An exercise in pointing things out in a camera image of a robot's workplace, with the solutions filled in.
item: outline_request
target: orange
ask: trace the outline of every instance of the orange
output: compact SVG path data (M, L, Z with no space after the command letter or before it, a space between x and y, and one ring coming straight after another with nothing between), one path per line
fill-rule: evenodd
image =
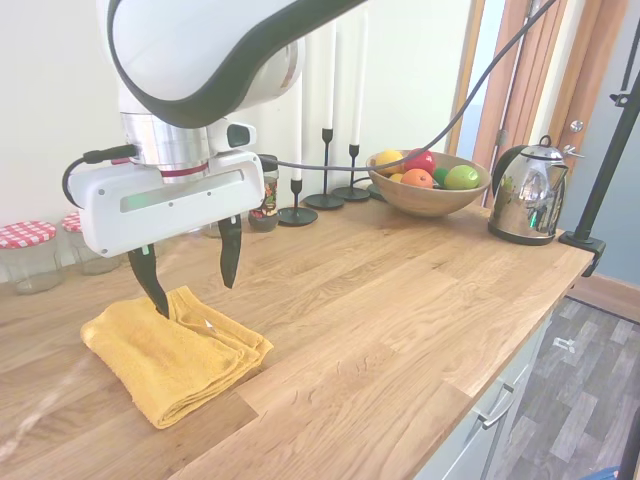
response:
M433 188L433 178L426 170L414 168L402 176L402 183L414 187Z

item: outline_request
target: green apple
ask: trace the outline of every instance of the green apple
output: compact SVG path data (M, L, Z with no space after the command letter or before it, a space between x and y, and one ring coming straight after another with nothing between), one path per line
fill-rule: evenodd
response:
M447 190L471 190L476 188L479 183L478 172L469 165L453 167L444 179L444 186L447 187Z

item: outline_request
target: grey floor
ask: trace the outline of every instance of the grey floor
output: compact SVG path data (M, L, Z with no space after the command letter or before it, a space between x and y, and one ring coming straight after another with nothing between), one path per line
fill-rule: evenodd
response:
M573 340L573 353L555 338ZM640 326L563 300L496 480L578 480L618 465L640 407L639 356Z

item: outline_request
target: kettle lid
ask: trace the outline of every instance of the kettle lid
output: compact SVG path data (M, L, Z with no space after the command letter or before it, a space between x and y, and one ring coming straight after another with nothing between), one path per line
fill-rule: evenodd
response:
M551 146L551 137L549 135L542 137L538 145L526 147L520 154L537 160L563 160L564 158L560 150Z

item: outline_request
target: white cabinet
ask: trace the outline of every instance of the white cabinet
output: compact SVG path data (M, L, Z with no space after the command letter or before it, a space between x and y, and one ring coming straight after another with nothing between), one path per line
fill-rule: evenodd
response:
M415 480L490 480L507 445L548 320L429 459Z

